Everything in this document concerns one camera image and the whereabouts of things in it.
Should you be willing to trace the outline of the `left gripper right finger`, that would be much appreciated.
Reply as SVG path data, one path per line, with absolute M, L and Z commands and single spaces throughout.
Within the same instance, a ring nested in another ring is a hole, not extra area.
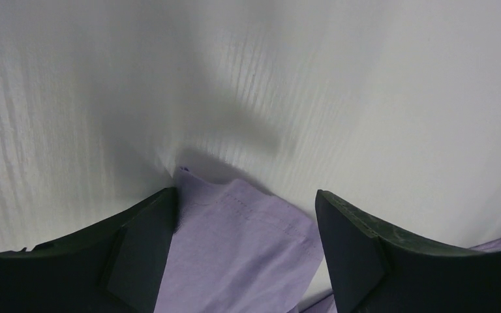
M 433 241 L 326 190 L 315 209 L 339 312 L 501 312 L 501 251 Z

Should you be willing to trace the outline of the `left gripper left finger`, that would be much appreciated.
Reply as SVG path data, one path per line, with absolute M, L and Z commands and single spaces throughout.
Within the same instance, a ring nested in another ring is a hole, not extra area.
M 0 252 L 0 312 L 152 312 L 179 216 L 165 188 L 32 250 Z

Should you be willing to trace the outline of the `purple t shirt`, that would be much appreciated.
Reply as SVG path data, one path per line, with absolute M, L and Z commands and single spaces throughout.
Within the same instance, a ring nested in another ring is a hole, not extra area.
M 236 179 L 177 176 L 181 225 L 155 312 L 297 312 L 322 261 L 318 221 Z M 333 290 L 308 312 L 339 312 Z

